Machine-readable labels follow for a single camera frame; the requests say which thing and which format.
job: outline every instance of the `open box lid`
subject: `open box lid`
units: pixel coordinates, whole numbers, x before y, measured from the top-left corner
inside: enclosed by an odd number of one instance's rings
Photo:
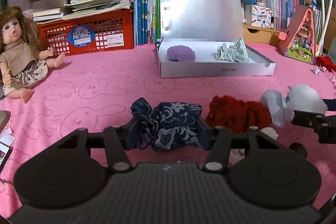
[[[240,0],[161,0],[161,37],[236,41],[243,37]]]
[[[225,42],[227,46],[234,42]],[[259,76],[273,75],[276,63],[255,49],[246,46],[249,62],[238,63],[216,59],[216,51],[223,42],[203,39],[163,39],[157,44],[157,57],[161,78]],[[195,62],[173,62],[167,58],[172,46],[184,45],[195,52]]]

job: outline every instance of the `white pipe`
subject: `white pipe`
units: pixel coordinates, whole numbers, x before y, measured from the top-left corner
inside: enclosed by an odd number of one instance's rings
[[[317,56],[320,55],[321,52],[323,51],[324,36],[326,35],[332,6],[333,6],[333,0],[329,0],[328,12],[327,12],[327,16],[325,18],[325,22],[324,22],[324,25],[323,25],[323,30],[322,30],[322,34],[321,34],[321,38],[320,38],[320,42],[319,42],[319,50],[318,50],[317,53],[315,53],[315,55],[317,54]]]
[[[325,19],[326,19],[326,7],[324,0],[321,0],[321,8],[322,8],[322,26],[324,25]]]

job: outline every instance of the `red yarn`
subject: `red yarn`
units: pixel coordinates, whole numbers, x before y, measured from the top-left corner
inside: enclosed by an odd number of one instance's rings
[[[244,133],[250,126],[259,129],[272,124],[269,110],[260,102],[244,102],[231,96],[213,97],[205,119],[208,125],[228,127],[234,133]]]
[[[317,66],[321,66],[321,67],[325,67],[329,72],[336,71],[336,66],[334,65],[334,63],[331,61],[329,56],[318,56],[316,58],[316,65]]]

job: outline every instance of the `dollhouse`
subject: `dollhouse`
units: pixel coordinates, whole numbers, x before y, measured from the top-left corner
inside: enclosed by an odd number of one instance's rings
[[[287,57],[315,64],[315,23],[311,7],[299,5],[285,32],[278,31],[278,50]]]

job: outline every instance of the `red plastic crate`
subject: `red plastic crate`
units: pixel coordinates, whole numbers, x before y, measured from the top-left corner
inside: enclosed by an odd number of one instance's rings
[[[39,25],[40,40],[44,48],[53,47],[55,49],[55,56],[60,55],[62,52],[69,56],[88,52],[130,50],[134,48],[132,11],[131,9],[113,11],[42,24]],[[94,35],[91,33],[91,42],[75,45],[69,41],[68,36],[70,34],[73,35],[73,30],[81,25],[88,26],[89,29],[93,30]],[[122,36],[124,45],[116,47],[115,44],[119,42],[108,43],[109,39],[111,41],[112,38],[120,38]]]

